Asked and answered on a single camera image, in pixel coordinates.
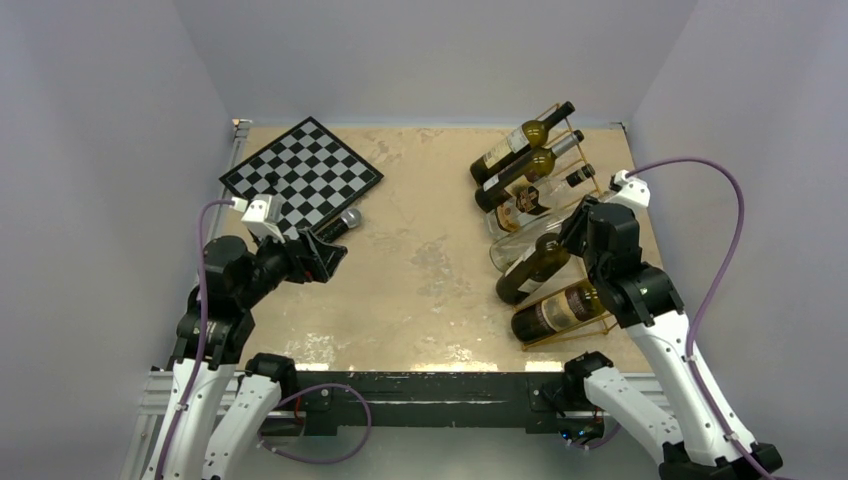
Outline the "clear square liquor bottle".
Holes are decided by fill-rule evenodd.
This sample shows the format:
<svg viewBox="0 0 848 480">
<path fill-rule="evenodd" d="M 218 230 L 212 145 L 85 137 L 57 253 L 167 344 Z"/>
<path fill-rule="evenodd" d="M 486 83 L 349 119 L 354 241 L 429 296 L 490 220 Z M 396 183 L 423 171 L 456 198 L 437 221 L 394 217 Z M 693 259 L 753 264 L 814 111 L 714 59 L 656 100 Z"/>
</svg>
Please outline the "clear square liquor bottle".
<svg viewBox="0 0 848 480">
<path fill-rule="evenodd" d="M 592 180 L 595 174 L 594 166 L 585 164 L 564 177 L 545 177 L 530 186 L 520 187 L 516 195 L 486 214 L 489 236 L 498 240 L 518 232 L 533 220 L 566 207 L 581 192 L 582 185 Z"/>
</svg>

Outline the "clear glass bottle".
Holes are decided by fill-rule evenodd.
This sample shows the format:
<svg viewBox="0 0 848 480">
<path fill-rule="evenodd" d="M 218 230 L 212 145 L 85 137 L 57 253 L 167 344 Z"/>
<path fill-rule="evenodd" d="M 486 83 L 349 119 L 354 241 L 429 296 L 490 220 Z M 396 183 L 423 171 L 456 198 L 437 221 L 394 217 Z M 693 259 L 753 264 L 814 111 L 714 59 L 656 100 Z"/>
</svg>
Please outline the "clear glass bottle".
<svg viewBox="0 0 848 480">
<path fill-rule="evenodd" d="M 562 221 L 571 215 L 580 201 L 570 201 L 566 207 L 531 221 L 518 232 L 495 240 L 489 250 L 495 268 L 505 272 L 541 235 L 550 232 L 559 234 Z"/>
</svg>

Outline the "green bottle silver neck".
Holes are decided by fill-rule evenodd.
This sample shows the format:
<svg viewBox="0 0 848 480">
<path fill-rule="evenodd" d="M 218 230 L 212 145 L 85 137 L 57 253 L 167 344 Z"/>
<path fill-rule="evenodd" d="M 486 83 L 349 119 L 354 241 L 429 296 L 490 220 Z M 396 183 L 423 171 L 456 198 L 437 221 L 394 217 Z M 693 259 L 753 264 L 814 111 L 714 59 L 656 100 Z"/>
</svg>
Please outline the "green bottle silver neck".
<svg viewBox="0 0 848 480">
<path fill-rule="evenodd" d="M 511 328 L 520 342 L 530 344 L 579 326 L 605 312 L 595 287 L 588 280 L 582 280 L 516 312 L 511 319 Z"/>
</svg>

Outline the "green wine bottle dark label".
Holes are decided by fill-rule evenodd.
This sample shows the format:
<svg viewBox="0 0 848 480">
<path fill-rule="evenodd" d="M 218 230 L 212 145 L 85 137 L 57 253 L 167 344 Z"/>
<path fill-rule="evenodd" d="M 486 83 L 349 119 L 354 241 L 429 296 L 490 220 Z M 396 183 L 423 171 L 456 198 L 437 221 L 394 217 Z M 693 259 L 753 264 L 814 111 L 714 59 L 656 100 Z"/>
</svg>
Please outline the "green wine bottle dark label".
<svg viewBox="0 0 848 480">
<path fill-rule="evenodd" d="M 585 139 L 581 130 L 575 130 L 550 148 L 535 147 L 484 182 L 474 194 L 477 206 L 488 213 L 517 196 L 535 181 L 548 176 L 557 160 Z"/>
</svg>

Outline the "tall dark green bottle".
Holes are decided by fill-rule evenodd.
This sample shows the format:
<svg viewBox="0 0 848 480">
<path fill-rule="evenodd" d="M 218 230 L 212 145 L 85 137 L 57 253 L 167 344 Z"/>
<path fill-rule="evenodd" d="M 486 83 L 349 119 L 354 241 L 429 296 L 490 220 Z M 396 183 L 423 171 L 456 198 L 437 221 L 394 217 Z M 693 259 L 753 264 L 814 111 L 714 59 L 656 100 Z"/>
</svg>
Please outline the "tall dark green bottle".
<svg viewBox="0 0 848 480">
<path fill-rule="evenodd" d="M 498 279 L 495 291 L 503 302 L 518 305 L 558 273 L 571 259 L 558 233 L 545 233 Z"/>
</svg>

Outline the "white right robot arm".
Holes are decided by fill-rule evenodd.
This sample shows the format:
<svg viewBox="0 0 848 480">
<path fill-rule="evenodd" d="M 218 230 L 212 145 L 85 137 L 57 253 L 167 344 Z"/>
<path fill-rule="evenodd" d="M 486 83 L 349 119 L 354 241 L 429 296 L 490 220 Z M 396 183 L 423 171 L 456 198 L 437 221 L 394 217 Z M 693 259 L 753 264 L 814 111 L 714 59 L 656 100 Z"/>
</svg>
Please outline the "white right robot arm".
<svg viewBox="0 0 848 480">
<path fill-rule="evenodd" d="M 669 408 L 631 386 L 599 352 L 565 363 L 564 399 L 610 415 L 652 456 L 662 479 L 765 479 L 779 470 L 777 447 L 755 439 L 700 358 L 670 277 L 643 261 L 635 213 L 587 195 L 559 240 L 582 259 L 602 306 L 648 360 Z"/>
</svg>

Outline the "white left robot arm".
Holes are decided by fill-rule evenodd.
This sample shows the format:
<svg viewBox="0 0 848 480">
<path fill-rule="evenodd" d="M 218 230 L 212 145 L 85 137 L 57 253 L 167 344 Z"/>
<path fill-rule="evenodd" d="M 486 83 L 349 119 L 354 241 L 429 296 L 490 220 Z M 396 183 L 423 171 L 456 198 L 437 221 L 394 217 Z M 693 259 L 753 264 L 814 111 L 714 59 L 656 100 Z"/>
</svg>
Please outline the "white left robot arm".
<svg viewBox="0 0 848 480">
<path fill-rule="evenodd" d="M 292 359 L 258 354 L 240 378 L 236 400 L 219 409 L 255 321 L 252 309 L 280 284 L 326 283 L 347 253 L 343 230 L 301 230 L 263 239 L 250 251 L 238 236 L 200 248 L 199 283 L 177 325 L 170 396 L 145 479 L 223 479 L 273 408 L 292 405 L 298 381 Z"/>
</svg>

